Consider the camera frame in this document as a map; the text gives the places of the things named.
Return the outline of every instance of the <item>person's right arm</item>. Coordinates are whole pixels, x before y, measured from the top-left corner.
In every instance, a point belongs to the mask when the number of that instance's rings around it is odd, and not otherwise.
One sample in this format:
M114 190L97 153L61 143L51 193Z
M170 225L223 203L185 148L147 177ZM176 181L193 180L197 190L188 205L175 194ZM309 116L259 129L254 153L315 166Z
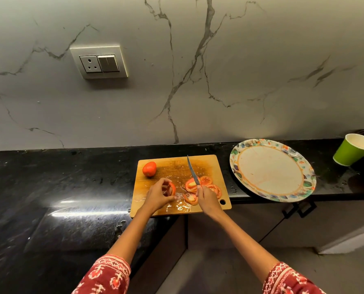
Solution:
M244 232L221 208L216 194L209 188L197 186L202 211L217 222L249 264L263 285L263 293L325 294L300 273L279 262L258 242Z

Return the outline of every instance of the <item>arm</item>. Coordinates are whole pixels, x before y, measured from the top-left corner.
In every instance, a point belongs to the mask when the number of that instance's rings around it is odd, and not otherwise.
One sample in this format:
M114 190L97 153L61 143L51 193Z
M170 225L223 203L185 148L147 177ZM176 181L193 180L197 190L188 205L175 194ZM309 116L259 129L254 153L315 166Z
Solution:
M161 178L156 182L147 193L143 206L137 211L136 216L129 226L118 238L107 254L116 255L123 258L127 263L131 263L142 232L150 217L166 203L173 202L175 196L165 197L162 193L162 186L167 185L171 180Z
M131 272L130 263L149 218L166 203L176 199L175 196L163 195L162 186L168 185L169 182L171 180L161 178L150 187L143 206L137 211L121 237L106 255L96 260L72 294L126 293Z
M224 229L254 274L263 283L270 270L279 261L244 232L222 210L214 192L205 186L203 188L197 188L201 209Z
M221 208L216 194L207 187L197 186L202 211L217 222L249 264L263 285L263 293L325 294L310 280L279 262L266 249L244 232Z

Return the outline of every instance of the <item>plate center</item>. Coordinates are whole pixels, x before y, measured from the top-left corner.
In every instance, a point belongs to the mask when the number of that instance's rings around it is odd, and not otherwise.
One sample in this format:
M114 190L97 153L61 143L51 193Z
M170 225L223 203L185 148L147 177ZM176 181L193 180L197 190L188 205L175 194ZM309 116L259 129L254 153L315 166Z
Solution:
M275 148L256 145L239 155L239 168L257 191L273 195L294 194L303 183L303 174L295 161Z

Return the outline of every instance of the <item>countertop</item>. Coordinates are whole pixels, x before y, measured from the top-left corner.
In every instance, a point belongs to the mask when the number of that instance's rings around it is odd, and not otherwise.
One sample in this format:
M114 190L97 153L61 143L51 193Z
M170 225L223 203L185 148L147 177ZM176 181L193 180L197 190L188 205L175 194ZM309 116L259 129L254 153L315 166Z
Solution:
M341 139L283 141L317 174L308 198L364 200L364 158L342 167L332 156ZM0 293L70 293L131 221L138 160L215 154L231 202L266 203L229 166L237 142L0 152ZM150 219L132 274L175 222Z

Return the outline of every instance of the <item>wooden cutting board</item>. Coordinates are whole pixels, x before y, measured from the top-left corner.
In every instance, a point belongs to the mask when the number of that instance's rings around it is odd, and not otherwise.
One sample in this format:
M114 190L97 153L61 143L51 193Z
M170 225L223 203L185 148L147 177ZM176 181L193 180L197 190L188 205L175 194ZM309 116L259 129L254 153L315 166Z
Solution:
M223 175L220 170L219 162L216 155L206 156L189 156L191 166L198 177L207 175L213 179L213 184L217 185L222 191L222 197L219 199L223 209L231 209L231 202L228 197L227 188L224 183ZM150 161L154 161L157 165L155 176L147 178L142 173L144 165ZM189 214L195 212L202 212L199 204L190 205L185 202L182 194L186 193L181 187L184 188L192 176L188 166L186 157L178 158L163 158L163 159L150 159L140 160L137 165L136 181L133 191L133 200L131 205L130 216L134 217L137 210L144 204L146 194L149 188L155 184L160 178L168 178L173 181L176 187L176 195L179 200L170 204L166 204L163 208L155 212L154 216L163 216L171 214Z

